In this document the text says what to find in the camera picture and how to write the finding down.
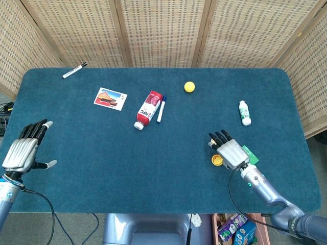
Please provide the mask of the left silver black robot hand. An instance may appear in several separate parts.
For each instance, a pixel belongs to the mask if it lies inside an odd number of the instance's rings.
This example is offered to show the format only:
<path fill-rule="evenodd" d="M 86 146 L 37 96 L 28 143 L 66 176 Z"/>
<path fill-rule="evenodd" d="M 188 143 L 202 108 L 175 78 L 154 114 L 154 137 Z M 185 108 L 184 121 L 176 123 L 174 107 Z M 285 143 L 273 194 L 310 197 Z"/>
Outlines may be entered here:
<path fill-rule="evenodd" d="M 57 164 L 56 160 L 41 163 L 35 160 L 36 152 L 46 131 L 53 125 L 52 121 L 43 119 L 23 128 L 19 137 L 11 144 L 3 161 L 5 173 L 24 175 L 31 169 L 49 169 Z"/>

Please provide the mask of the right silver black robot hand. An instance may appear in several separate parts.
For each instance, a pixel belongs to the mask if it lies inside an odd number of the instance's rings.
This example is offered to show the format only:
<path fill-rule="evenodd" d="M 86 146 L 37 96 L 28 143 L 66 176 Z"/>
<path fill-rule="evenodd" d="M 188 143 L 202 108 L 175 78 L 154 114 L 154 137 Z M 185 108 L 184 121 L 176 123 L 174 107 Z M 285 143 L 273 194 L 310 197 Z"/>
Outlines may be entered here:
<path fill-rule="evenodd" d="M 221 133 L 215 132 L 215 134 L 209 133 L 208 135 L 211 138 L 208 145 L 220 155 L 222 164 L 227 169 L 234 170 L 250 164 L 249 155 L 225 130 L 221 130 Z"/>

